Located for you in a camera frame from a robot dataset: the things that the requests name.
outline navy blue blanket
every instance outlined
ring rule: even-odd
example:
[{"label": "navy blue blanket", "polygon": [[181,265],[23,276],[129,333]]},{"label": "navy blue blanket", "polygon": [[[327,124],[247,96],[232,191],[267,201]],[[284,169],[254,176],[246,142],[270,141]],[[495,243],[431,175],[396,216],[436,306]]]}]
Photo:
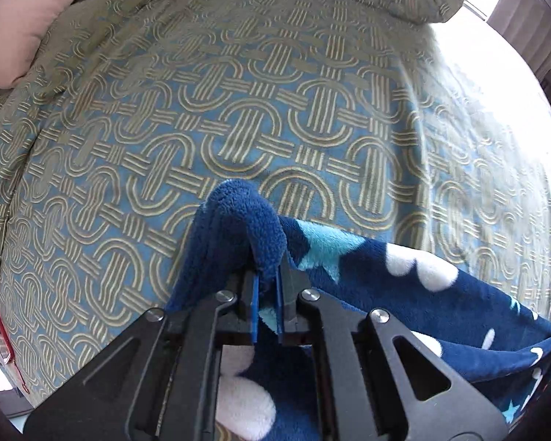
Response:
[{"label": "navy blue blanket", "polygon": [[364,313],[388,309],[509,423],[551,377],[551,322],[513,297],[433,254],[278,217],[246,182],[230,180],[210,194],[196,213],[188,243],[171,311],[220,290],[253,257],[264,324],[253,364],[243,375],[275,403],[266,439],[319,439],[310,356],[279,346],[274,334],[274,279],[286,251],[313,286]]}]

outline bed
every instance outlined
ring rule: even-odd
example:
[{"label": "bed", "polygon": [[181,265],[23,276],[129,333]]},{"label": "bed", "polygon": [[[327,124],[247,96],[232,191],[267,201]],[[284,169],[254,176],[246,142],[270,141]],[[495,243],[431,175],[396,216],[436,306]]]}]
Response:
[{"label": "bed", "polygon": [[391,11],[84,0],[60,15],[0,90],[0,314],[34,405],[166,303],[196,208],[232,178],[551,319],[538,82],[465,8],[434,25]]}]

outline bedspread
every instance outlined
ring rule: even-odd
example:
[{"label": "bedspread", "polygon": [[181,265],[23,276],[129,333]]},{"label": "bedspread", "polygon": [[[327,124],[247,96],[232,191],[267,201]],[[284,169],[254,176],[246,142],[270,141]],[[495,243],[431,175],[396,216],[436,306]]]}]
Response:
[{"label": "bedspread", "polygon": [[548,166],[480,96],[432,27],[356,0],[71,6],[0,92],[0,310],[33,400],[165,304],[229,178],[547,316]]}]

